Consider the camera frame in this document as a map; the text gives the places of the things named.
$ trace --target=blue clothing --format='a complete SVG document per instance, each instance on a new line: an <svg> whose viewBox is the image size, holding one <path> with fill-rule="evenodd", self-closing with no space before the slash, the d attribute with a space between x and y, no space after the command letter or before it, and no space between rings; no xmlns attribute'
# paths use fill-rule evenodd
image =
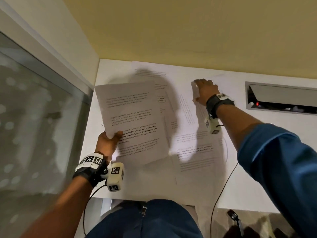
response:
<svg viewBox="0 0 317 238"><path fill-rule="evenodd" d="M245 137L238 162L258 181L275 206L302 237L317 234L317 153L297 135L259 124ZM133 203L113 212L87 235L93 238L202 238L190 214L170 200L151 200L142 215Z"/></svg>

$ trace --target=blue sleeve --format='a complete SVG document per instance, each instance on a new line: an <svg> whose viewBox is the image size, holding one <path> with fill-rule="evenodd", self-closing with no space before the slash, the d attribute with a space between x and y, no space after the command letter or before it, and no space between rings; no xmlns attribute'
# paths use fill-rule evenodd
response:
<svg viewBox="0 0 317 238"><path fill-rule="evenodd" d="M259 124L245 137L238 162L259 182L302 237L317 234L317 153L299 137Z"/></svg>

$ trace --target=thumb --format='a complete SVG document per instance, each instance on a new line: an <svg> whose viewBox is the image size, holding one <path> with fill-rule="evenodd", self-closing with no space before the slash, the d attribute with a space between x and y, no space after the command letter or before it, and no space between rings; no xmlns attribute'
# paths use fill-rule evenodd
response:
<svg viewBox="0 0 317 238"><path fill-rule="evenodd" d="M121 139L122 135L123 135L123 131L118 131L114 134L111 140L114 141L115 144L117 144L118 141Z"/></svg>

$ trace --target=glass panel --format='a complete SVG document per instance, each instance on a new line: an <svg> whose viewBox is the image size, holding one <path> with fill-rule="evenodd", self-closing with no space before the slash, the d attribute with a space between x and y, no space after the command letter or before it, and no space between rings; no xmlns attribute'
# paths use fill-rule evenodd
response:
<svg viewBox="0 0 317 238"><path fill-rule="evenodd" d="M23 65L25 50L7 41L0 42L0 237L5 238L19 237L70 182L91 100L74 87L77 94L53 84L45 72L31 71ZM14 59L7 48L16 51Z"/></svg>

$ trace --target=forearm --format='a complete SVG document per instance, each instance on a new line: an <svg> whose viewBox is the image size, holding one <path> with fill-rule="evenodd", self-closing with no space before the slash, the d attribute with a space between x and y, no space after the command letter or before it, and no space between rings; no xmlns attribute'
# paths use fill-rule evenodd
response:
<svg viewBox="0 0 317 238"><path fill-rule="evenodd" d="M56 204L36 220L21 238L73 238L92 189L88 180L75 177Z"/></svg>
<svg viewBox="0 0 317 238"><path fill-rule="evenodd" d="M233 105L220 105L216 111L226 128L236 150L240 148L245 136L262 122Z"/></svg>

